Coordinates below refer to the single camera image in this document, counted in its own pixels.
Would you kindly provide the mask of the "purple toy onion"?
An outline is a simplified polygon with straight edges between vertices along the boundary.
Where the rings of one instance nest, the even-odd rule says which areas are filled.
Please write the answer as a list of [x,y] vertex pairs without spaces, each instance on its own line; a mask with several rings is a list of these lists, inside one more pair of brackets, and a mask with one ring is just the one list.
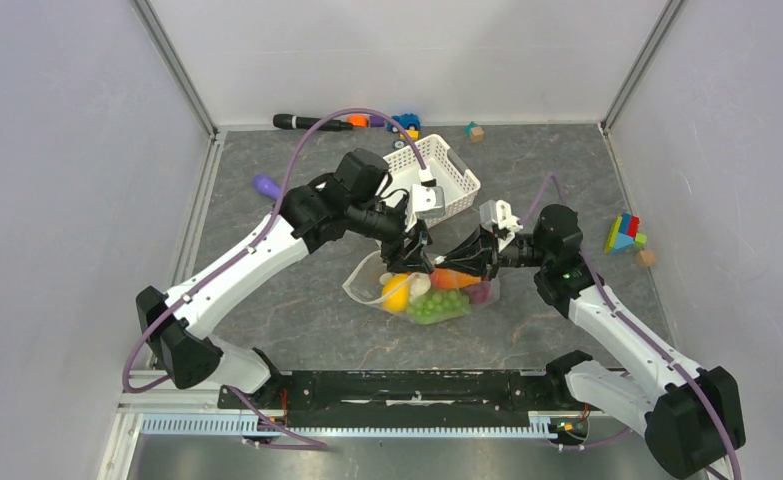
[[494,287],[491,282],[479,282],[463,288],[471,305],[486,305],[493,301]]

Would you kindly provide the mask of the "clear dotted zip bag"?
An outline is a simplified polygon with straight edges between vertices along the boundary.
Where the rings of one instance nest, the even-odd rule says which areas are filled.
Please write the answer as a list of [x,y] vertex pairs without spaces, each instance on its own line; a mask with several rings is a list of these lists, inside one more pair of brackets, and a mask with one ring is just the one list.
[[501,294],[498,279],[482,280],[453,270],[391,273],[378,251],[357,264],[342,288],[355,302],[416,325],[471,315],[496,303]]

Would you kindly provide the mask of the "white toy garlic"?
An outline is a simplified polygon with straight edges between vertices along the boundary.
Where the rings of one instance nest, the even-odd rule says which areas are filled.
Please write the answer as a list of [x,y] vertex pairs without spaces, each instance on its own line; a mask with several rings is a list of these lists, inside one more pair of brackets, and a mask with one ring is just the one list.
[[425,295],[432,288],[428,274],[412,273],[409,277],[409,302],[413,303],[419,297]]

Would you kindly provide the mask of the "white perforated plastic basket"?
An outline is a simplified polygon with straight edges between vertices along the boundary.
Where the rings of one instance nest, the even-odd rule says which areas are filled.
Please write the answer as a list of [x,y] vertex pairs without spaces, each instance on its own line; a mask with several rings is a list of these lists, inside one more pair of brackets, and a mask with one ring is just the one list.
[[[420,154],[437,182],[443,189],[446,210],[443,216],[425,220],[434,227],[473,207],[481,183],[461,157],[438,134],[431,134],[415,141]],[[397,149],[385,156],[393,179],[390,190],[410,187],[418,183],[420,164],[411,147]]]

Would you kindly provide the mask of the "green toy grapes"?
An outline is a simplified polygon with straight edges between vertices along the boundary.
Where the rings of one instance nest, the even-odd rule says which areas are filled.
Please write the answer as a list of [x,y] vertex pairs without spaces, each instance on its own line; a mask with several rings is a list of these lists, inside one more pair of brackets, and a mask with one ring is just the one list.
[[430,290],[408,306],[406,315],[415,324],[431,325],[472,311],[470,298],[460,290]]

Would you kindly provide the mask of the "yellow toy lemon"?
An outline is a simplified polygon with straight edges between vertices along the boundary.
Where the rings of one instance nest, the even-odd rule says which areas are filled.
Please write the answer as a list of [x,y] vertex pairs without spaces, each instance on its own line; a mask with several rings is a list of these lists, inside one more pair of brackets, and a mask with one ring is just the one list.
[[388,274],[382,282],[382,309],[399,313],[407,309],[410,296],[409,274]]

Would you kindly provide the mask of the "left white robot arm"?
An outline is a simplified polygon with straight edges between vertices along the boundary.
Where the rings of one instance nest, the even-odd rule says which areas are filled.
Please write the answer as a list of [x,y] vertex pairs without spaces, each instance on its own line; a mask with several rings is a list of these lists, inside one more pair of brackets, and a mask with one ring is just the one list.
[[273,405],[281,381],[256,351],[212,333],[224,317],[275,274],[347,232],[376,240],[391,273],[430,273],[426,218],[444,210],[444,195],[424,168],[410,187],[392,188],[380,156],[356,149],[335,171],[285,191],[262,224],[211,265],[167,292],[148,286],[135,298],[147,346],[178,389],[206,380],[235,387],[257,407]]

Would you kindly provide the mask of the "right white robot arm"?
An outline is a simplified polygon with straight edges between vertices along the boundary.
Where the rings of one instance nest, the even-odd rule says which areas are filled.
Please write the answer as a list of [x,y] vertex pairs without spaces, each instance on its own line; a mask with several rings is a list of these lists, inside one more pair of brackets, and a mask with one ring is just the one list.
[[437,266],[492,279],[503,268],[533,268],[541,299],[591,335],[622,367],[616,373],[576,350],[547,367],[544,392],[558,408],[596,407],[640,435],[657,463],[685,479],[726,460],[742,476],[736,452],[746,443],[740,392],[723,367],[707,369],[634,315],[586,260],[578,215],[550,204],[524,233],[503,201],[480,209],[480,227]]

